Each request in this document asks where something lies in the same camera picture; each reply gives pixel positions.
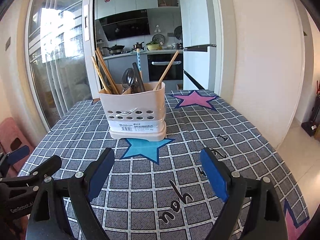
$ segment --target pink chair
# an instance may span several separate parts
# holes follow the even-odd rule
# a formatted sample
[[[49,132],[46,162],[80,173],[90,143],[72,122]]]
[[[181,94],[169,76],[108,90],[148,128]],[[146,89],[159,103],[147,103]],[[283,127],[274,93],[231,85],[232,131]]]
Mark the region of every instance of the pink chair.
[[[0,124],[0,143],[5,153],[13,152],[24,145],[29,147],[29,155],[13,165],[17,173],[21,170],[24,163],[35,149],[25,138],[12,117],[4,119]]]

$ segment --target tablecloth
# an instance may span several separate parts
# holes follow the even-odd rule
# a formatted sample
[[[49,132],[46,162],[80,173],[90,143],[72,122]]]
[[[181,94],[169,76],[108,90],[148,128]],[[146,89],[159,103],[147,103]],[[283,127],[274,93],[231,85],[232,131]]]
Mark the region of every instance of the tablecloth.
[[[158,164],[145,156],[126,157],[132,147],[130,141],[110,137],[101,102],[82,101],[52,128],[19,175],[28,175],[55,154],[62,158],[62,168],[53,177],[68,178],[84,171],[106,147],[111,147],[116,155],[113,169],[91,203],[110,239],[198,240],[208,234],[223,206],[201,174],[199,152],[210,147],[218,151],[217,158],[231,171],[252,179],[268,176],[284,212],[291,214],[296,227],[308,220],[305,201],[292,173],[257,128],[236,109],[208,90],[181,90],[166,94],[165,99],[169,140],[156,149]],[[180,201],[174,187],[181,195],[189,193],[192,200]],[[170,208],[173,200],[180,201],[178,212]],[[232,239],[240,237],[249,205],[250,199],[246,198]],[[83,239],[69,199],[65,199],[65,206],[75,237]],[[173,218],[163,216],[165,211]]]

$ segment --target utensil holder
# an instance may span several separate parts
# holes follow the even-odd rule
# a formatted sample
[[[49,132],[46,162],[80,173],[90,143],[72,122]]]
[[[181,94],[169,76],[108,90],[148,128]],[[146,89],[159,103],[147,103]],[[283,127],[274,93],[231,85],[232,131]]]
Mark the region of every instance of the utensil holder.
[[[166,135],[165,85],[153,91],[157,82],[144,83],[146,92],[131,94],[129,88],[122,95],[99,91],[103,110],[113,139],[137,138],[161,141]],[[116,84],[118,91],[122,85]]]

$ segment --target oven handle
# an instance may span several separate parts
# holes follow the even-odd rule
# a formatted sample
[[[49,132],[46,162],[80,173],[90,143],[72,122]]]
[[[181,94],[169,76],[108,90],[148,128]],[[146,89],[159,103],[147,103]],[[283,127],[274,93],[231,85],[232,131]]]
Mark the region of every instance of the oven handle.
[[[168,65],[170,63],[170,61],[152,61],[151,62],[151,64],[152,65],[155,65],[155,66],[166,66],[166,65]],[[179,60],[179,61],[174,61],[173,63],[172,63],[172,65],[179,65],[179,64],[181,64],[181,60]]]

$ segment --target yellow bowl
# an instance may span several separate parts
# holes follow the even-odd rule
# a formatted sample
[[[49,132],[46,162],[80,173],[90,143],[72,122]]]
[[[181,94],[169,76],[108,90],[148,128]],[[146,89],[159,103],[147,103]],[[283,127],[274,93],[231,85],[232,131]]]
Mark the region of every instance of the yellow bowl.
[[[151,44],[151,45],[146,45],[148,50],[158,50],[160,45],[159,44]]]

